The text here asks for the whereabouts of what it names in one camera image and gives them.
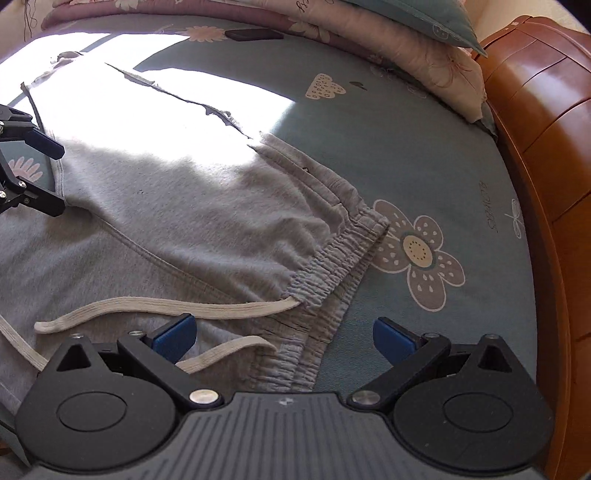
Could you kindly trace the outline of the wooden bed frame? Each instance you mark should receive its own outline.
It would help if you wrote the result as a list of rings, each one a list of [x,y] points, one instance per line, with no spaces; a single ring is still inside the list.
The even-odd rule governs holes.
[[[537,383],[555,414],[544,471],[590,475],[590,38],[521,16],[477,60],[526,221]]]

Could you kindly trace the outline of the teal floral pillow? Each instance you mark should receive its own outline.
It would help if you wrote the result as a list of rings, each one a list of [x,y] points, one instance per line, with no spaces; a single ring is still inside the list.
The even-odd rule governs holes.
[[[349,4],[402,23],[435,40],[486,54],[461,1],[359,0]]]

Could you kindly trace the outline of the grey sweatpants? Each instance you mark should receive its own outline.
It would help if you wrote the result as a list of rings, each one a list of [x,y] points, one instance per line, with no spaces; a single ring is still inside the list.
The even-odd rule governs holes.
[[[32,89],[65,148],[58,217],[1,217],[1,402],[16,411],[74,332],[113,342],[190,313],[177,365],[223,394],[308,392],[386,233],[334,171],[276,136],[80,57]]]

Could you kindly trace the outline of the teal floral bed sheet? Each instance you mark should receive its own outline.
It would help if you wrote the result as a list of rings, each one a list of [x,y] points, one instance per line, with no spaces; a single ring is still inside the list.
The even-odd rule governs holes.
[[[534,373],[530,255],[488,129],[352,54],[294,36],[236,42],[224,36],[231,27],[151,15],[76,22],[3,62],[1,100],[38,110],[33,87],[80,57],[182,100],[207,83],[217,97],[207,113],[239,133],[276,136],[353,185],[388,227],[312,390],[349,393],[387,369],[372,340],[381,316],[457,343],[498,334]],[[55,161],[22,144],[3,151],[20,175],[56,191]]]

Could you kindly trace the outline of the pink floral folded quilt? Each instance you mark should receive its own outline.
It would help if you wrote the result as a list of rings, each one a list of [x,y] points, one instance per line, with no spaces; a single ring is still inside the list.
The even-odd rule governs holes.
[[[394,65],[468,122],[481,120],[483,74],[470,48],[435,40],[349,1],[56,1],[44,29],[83,18],[118,14],[192,15],[280,30]]]

